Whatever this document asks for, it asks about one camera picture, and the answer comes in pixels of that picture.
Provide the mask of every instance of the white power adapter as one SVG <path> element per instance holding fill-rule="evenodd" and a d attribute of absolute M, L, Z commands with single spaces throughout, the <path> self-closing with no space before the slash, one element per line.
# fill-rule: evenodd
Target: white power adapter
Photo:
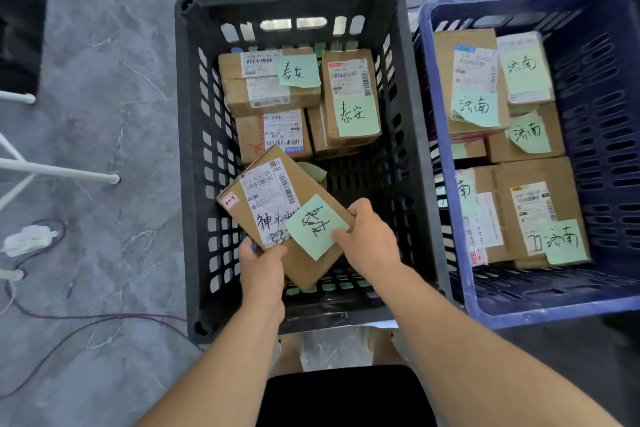
<path fill-rule="evenodd" d="M 29 225 L 24 227 L 20 233 L 4 239 L 3 252 L 9 257 L 18 257 L 24 253 L 46 248 L 53 243 L 53 238 L 57 236 L 58 232 L 51 231 L 49 227 Z"/>

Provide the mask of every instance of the person's left hand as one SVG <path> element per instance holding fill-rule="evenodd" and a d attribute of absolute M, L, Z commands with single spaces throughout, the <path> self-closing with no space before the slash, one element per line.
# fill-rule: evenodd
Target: person's left hand
<path fill-rule="evenodd" d="M 240 284 L 242 285 L 243 306 L 268 308 L 277 315 L 278 323 L 284 320 L 282 288 L 284 269 L 282 257 L 287 247 L 275 245 L 267 252 L 254 252 L 253 240 L 245 237 L 240 244 Z"/>

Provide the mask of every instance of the blue plastic crate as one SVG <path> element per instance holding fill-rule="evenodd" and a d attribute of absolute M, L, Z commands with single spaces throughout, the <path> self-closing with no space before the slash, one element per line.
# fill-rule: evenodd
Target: blue plastic crate
<path fill-rule="evenodd" d="M 640 309 L 639 0 L 443 0 L 414 36 L 454 298 L 497 329 Z M 466 252 L 433 33 L 540 31 L 594 264 L 472 269 Z"/>

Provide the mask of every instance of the gray marble floor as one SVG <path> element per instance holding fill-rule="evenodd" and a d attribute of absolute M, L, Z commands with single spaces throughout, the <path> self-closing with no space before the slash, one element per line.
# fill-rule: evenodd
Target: gray marble floor
<path fill-rule="evenodd" d="M 42 218 L 67 223 L 65 240 L 30 261 L 28 277 L 17 284 L 20 301 L 32 310 L 185 315 L 175 1 L 49 0 L 38 102 L 2 103 L 0 131 L 30 160 L 117 172 L 122 183 L 38 177 L 0 214 L 0 237 Z M 0 192 L 18 178 L 0 172 Z M 0 394 L 20 384 L 81 324 L 28 319 L 16 309 L 3 314 Z M 306 367 L 365 363 L 359 334 L 351 328 L 309 334 Z M 626 400 L 628 392 L 637 393 L 629 376 L 638 372 L 635 353 L 599 319 L 505 334 L 625 425 L 638 425 Z M 139 319 L 88 328 L 56 351 L 23 390 L 0 402 L 0 426 L 130 425 L 198 355 L 180 336 Z M 598 385 L 601 375 L 607 383 Z"/>

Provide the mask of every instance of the human hand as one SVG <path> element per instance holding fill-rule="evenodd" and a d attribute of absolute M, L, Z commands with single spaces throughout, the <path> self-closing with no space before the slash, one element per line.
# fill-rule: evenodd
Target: human hand
<path fill-rule="evenodd" d="M 252 245 L 250 237 L 245 237 L 240 244 L 242 305 L 273 312 L 279 324 L 284 319 L 282 257 L 287 254 L 287 247 L 275 245 L 264 253 L 262 250 L 256 253 Z"/>
<path fill-rule="evenodd" d="M 342 247 L 351 266 L 375 286 L 380 274 L 401 264 L 396 236 L 365 197 L 349 206 L 349 213 L 356 217 L 353 231 L 333 230 L 331 237 Z"/>

